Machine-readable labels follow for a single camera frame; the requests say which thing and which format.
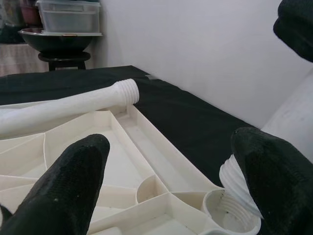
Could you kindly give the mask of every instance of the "white wall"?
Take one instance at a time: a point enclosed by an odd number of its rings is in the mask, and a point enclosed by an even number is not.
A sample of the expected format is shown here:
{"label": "white wall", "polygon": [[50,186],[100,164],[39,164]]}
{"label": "white wall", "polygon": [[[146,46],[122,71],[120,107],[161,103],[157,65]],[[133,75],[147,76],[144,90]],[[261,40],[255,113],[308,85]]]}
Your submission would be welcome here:
{"label": "white wall", "polygon": [[97,67],[134,65],[262,127],[312,65],[272,32],[280,0],[101,0]]}

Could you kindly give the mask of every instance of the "black bowl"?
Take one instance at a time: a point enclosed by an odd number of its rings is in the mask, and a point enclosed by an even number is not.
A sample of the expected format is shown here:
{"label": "black bowl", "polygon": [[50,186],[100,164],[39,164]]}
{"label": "black bowl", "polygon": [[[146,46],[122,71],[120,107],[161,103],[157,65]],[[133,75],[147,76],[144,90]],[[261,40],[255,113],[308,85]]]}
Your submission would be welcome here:
{"label": "black bowl", "polygon": [[19,31],[25,42],[42,53],[80,52],[86,49],[92,36],[76,36],[63,34],[61,36],[47,36],[42,28],[25,28]]}

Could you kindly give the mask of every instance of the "translucent plastic container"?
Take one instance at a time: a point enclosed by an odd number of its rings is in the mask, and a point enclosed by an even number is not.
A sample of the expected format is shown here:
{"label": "translucent plastic container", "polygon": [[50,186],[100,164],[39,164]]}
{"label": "translucent plastic container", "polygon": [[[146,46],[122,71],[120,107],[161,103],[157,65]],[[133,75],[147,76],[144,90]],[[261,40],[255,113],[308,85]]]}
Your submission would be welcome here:
{"label": "translucent plastic container", "polygon": [[98,2],[39,0],[36,5],[46,32],[99,32]]}

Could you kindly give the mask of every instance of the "black stool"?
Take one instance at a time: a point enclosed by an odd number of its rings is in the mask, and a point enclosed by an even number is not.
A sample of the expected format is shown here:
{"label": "black stool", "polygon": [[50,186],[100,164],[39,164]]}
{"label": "black stool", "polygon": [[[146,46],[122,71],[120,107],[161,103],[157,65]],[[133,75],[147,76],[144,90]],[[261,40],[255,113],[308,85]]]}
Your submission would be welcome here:
{"label": "black stool", "polygon": [[79,70],[85,70],[85,61],[90,59],[90,54],[84,51],[69,52],[67,54],[40,53],[38,58],[49,63],[49,71],[67,67],[77,67]]}

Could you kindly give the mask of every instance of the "white compartment tray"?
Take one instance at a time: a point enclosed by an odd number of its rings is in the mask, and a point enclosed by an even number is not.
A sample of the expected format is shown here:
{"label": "white compartment tray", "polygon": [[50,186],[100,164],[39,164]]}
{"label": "white compartment tray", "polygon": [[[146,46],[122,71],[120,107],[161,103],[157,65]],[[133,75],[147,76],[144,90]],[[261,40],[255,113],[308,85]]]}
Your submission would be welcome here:
{"label": "white compartment tray", "polygon": [[0,203],[14,212],[66,147],[99,133],[111,150],[89,234],[258,233],[260,218],[211,183],[134,106],[113,111],[55,120],[40,127],[43,133],[0,141]]}

